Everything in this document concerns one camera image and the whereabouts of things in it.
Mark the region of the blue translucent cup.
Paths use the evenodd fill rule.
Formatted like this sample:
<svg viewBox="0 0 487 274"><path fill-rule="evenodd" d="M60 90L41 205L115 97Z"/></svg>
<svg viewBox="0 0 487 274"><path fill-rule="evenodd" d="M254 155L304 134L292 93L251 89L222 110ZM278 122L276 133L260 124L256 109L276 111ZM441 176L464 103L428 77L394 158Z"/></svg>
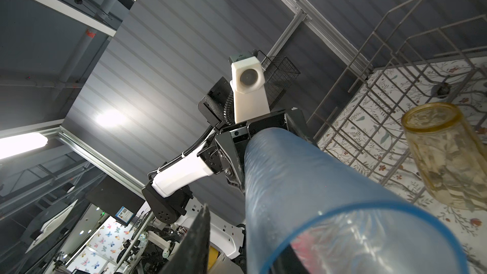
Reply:
<svg viewBox="0 0 487 274"><path fill-rule="evenodd" d="M245 153L247 271L467 273L436 217L281 128Z"/></svg>

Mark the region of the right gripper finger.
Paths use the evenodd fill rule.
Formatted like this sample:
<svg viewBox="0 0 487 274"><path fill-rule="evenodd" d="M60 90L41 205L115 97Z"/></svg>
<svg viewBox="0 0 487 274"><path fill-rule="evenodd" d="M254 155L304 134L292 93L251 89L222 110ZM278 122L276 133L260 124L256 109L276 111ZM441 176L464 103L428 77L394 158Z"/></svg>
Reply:
<svg viewBox="0 0 487 274"><path fill-rule="evenodd" d="M205 204L196 216L176 254L159 273L207 273L210 247L211 214Z"/></svg>

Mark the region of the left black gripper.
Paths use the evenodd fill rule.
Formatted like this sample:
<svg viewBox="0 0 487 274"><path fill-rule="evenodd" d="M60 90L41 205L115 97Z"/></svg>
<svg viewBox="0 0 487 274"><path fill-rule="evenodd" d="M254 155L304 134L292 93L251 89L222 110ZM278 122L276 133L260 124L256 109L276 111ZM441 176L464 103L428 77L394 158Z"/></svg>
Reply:
<svg viewBox="0 0 487 274"><path fill-rule="evenodd" d="M244 157L250 140L260 131L282 128L308 143L316 144L301 110L285 109L224 127L209 136L197 157L215 174L224 173L229 185L246 191Z"/></svg>

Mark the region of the floral table mat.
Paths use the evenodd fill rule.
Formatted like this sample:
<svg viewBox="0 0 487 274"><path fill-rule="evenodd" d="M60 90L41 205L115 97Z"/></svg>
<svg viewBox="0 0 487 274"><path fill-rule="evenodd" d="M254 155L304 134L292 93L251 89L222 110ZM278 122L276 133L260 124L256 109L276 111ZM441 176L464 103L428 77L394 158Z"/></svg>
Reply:
<svg viewBox="0 0 487 274"><path fill-rule="evenodd" d="M486 210L457 209L430 194L463 194L476 178L453 175L466 165L459 132L430 133L409 145L402 117L430 102L447 101L486 140L486 58L378 68L318 138L319 148L403 199L430 212L455 234L471 273L486 272Z"/></svg>

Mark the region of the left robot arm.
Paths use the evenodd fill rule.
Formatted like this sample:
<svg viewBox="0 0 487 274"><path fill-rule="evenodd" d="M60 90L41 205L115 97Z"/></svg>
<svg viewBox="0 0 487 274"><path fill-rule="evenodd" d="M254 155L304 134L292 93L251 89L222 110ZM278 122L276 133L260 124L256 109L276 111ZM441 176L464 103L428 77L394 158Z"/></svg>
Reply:
<svg viewBox="0 0 487 274"><path fill-rule="evenodd" d="M224 173L229 185L244 192L246 148L260 131L282 128L314 143L299 109L279 110L231 123L232 108L231 85L221 78L198 104L210 124L204 134L188 150L148 174L149 182L142 194L161 222L172 224L186 214L185 208L193 198L190 183L206 176Z"/></svg>

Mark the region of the yellow glass cup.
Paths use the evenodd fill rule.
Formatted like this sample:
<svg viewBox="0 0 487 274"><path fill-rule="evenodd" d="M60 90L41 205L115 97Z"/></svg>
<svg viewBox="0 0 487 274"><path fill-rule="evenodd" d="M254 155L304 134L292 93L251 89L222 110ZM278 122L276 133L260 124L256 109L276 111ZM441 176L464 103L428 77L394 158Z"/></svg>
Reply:
<svg viewBox="0 0 487 274"><path fill-rule="evenodd" d="M486 147L460 109L429 103L401 120L408 149L427 192L442 204L486 209Z"/></svg>

